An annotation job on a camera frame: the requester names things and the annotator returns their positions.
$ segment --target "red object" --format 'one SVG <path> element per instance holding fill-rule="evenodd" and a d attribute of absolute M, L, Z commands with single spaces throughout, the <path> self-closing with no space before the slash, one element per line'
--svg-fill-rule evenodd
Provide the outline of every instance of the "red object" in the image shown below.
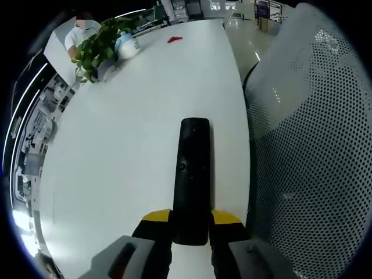
<path fill-rule="evenodd" d="M 168 44 L 171 43 L 171 42 L 174 42 L 174 41 L 178 41 L 178 40 L 181 40 L 182 37 L 171 37 L 169 40 L 168 40 Z"/>

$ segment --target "green plant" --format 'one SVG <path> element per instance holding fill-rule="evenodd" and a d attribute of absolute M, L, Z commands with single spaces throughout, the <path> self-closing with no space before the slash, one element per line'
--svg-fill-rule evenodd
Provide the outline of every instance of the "green plant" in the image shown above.
<path fill-rule="evenodd" d="M 96 76 L 99 65 L 107 59 L 116 59 L 115 42 L 120 33 L 127 33 L 137 26 L 137 19 L 107 19 L 101 23 L 101 29 L 97 34 L 86 39 L 77 47 L 78 54 L 75 57 L 78 70 L 85 70 L 84 77 L 94 82 L 92 77 Z"/>

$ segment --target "person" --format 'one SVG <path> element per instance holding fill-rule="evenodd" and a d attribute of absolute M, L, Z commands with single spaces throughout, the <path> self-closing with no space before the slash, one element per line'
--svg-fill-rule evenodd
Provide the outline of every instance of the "person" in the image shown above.
<path fill-rule="evenodd" d="M 65 38 L 65 47 L 71 61 L 75 62 L 77 55 L 77 47 L 90 36 L 96 34 L 101 25 L 93 20 L 93 17 L 88 12 L 77 14 L 74 27 L 70 30 Z"/>

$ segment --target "shiny floor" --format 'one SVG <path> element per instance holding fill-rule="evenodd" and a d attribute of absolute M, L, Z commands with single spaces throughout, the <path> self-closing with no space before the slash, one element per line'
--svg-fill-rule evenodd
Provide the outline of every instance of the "shiny floor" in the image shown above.
<path fill-rule="evenodd" d="M 254 20 L 242 19 L 231 19 L 226 34 L 243 83 L 248 71 L 265 55 L 275 36 L 260 30 Z"/>

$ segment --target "perforated panel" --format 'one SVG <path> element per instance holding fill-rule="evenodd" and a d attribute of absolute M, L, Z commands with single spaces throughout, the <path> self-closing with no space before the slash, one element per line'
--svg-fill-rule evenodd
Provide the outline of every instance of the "perforated panel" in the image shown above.
<path fill-rule="evenodd" d="M 287 23 L 246 85 L 247 223 L 299 277 L 337 278 L 370 225 L 371 82 L 320 11 L 300 4 Z"/>

